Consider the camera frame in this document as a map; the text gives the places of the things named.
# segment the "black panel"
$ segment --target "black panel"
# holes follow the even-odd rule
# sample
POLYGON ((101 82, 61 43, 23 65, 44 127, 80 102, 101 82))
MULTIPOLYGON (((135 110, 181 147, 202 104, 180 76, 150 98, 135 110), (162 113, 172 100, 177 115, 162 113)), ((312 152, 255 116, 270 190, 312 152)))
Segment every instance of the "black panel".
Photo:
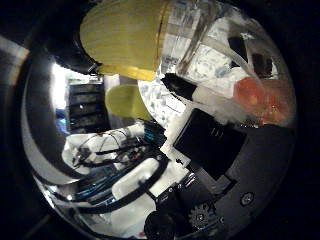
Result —
POLYGON ((233 163, 244 140, 243 133, 224 127, 209 114, 195 109, 174 147, 218 180, 233 163))
POLYGON ((178 77, 173 73, 167 73, 161 80, 171 92, 174 92, 186 99, 192 100, 192 94, 197 88, 196 85, 185 81, 183 78, 178 77))
POLYGON ((252 63, 255 73, 262 78, 270 77, 272 73, 272 60, 261 54, 252 54, 252 63))
POLYGON ((69 86, 67 128, 72 134, 104 132, 110 129, 104 105, 104 84, 69 86))

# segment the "light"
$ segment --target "light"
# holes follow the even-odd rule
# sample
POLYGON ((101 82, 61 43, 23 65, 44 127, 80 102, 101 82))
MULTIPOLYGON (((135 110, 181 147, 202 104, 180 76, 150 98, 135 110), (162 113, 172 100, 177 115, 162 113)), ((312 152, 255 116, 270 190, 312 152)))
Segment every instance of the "light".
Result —
POLYGON ((90 82, 90 75, 74 72, 56 63, 52 65, 51 74, 51 100, 55 109, 66 108, 66 89, 69 85, 88 84, 90 82))
POLYGON ((68 196, 67 196, 67 199, 68 199, 69 201, 71 201, 71 200, 72 200, 72 196, 71 196, 71 195, 68 195, 68 196))

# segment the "screw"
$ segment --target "screw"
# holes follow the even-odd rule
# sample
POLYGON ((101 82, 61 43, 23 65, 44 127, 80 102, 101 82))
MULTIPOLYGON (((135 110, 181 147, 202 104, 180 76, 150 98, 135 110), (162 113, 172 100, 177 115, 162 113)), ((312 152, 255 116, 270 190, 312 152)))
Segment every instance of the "screw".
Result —
POLYGON ((253 199, 254 199, 253 193, 246 193, 241 198, 241 205, 248 206, 250 203, 252 203, 253 199))

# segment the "gear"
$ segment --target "gear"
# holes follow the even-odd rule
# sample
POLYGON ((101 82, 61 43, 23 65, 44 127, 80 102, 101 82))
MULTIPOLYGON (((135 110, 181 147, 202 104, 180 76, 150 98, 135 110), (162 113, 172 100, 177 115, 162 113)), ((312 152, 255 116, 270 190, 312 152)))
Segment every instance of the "gear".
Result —
POLYGON ((213 210, 207 204, 195 206, 189 216, 189 222, 195 228, 206 227, 214 217, 213 210))

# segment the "yellow container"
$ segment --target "yellow container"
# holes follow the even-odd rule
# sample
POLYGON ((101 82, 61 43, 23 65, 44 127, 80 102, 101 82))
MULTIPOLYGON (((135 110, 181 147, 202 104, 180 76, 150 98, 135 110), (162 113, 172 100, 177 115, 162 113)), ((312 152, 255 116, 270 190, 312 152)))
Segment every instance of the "yellow container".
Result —
POLYGON ((170 8, 168 0, 103 1, 81 23, 82 46, 103 64, 101 73, 152 81, 170 8))

